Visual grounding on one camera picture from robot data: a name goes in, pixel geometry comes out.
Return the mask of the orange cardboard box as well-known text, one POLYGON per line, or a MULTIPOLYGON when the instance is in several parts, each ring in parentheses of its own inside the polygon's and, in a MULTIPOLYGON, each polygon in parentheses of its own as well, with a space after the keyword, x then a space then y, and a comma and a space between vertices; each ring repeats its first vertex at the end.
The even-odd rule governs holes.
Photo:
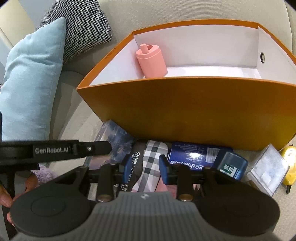
POLYGON ((295 56, 259 23, 190 20, 133 31, 77 92, 102 120, 138 138, 260 151, 295 137, 295 56), (168 73, 145 78, 141 44, 158 45, 168 73))

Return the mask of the light blue cushion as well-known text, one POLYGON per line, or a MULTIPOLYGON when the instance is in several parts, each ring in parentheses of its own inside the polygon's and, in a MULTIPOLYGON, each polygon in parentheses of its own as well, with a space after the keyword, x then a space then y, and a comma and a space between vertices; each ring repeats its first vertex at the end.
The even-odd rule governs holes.
POLYGON ((3 141, 49 138, 65 37, 61 17, 26 35, 9 52, 1 87, 3 141))

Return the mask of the yellow tape measure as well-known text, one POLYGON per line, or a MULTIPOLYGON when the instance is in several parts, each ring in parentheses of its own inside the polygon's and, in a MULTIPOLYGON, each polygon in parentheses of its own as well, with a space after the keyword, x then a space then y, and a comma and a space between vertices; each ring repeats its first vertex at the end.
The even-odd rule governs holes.
POLYGON ((286 187, 286 194, 290 194, 291 187, 296 179, 296 148, 294 146, 287 146, 282 149, 280 154, 289 165, 289 170, 282 183, 286 187))

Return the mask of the clear plastic box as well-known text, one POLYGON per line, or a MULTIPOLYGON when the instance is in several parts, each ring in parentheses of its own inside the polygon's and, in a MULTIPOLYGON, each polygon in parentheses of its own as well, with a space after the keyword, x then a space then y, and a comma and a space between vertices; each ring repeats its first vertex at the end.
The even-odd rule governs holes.
POLYGON ((278 150, 269 144, 247 168, 242 181, 272 197, 281 185, 290 166, 278 150))

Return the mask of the pink plastic bottle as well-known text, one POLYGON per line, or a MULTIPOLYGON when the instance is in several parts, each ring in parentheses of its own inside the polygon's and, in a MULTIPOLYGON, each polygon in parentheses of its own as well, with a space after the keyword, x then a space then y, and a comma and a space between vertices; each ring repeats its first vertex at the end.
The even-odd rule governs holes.
POLYGON ((167 73, 167 66, 158 45, 141 44, 136 57, 145 78, 161 78, 167 73))

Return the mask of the purple fluffy blanket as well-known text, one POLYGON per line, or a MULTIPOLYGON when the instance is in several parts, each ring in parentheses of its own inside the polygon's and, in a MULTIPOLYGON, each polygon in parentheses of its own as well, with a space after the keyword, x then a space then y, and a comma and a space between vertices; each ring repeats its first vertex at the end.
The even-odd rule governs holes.
POLYGON ((38 170, 32 170, 37 177, 38 184, 37 186, 43 185, 53 179, 57 178, 57 175, 48 167, 40 164, 38 170))

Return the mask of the blue Super Deer tin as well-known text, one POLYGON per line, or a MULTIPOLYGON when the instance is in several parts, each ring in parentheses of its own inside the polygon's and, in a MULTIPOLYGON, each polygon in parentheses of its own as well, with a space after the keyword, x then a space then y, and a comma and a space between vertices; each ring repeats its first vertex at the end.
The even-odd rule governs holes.
POLYGON ((174 142, 168 162, 171 165, 187 165, 193 171, 200 171, 203 167, 212 167, 220 150, 233 151, 231 147, 174 142))

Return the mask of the plaid black white case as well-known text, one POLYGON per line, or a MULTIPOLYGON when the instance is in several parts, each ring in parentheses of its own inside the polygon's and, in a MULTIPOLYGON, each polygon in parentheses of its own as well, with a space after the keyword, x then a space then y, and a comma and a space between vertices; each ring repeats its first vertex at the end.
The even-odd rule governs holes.
POLYGON ((168 146, 163 142, 140 140, 134 143, 130 157, 132 168, 128 182, 118 186, 119 192, 154 192, 159 183, 159 156, 167 156, 168 146))

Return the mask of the houndstooth black white cushion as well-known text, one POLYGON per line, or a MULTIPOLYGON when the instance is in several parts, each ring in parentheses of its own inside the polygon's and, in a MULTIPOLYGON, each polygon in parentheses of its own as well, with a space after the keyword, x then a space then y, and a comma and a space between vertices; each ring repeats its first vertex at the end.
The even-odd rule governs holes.
POLYGON ((111 27, 98 1, 54 1, 38 27, 61 17, 66 20, 64 65, 112 40, 111 27))

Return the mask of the photo card box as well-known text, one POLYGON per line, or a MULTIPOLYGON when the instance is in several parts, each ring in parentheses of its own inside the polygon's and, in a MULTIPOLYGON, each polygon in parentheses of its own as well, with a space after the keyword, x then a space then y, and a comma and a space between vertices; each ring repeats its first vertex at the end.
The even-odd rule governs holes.
POLYGON ((98 170, 105 164, 119 164, 132 150, 134 137, 112 120, 104 122, 95 141, 108 141, 112 150, 108 155, 87 157, 84 164, 98 170))

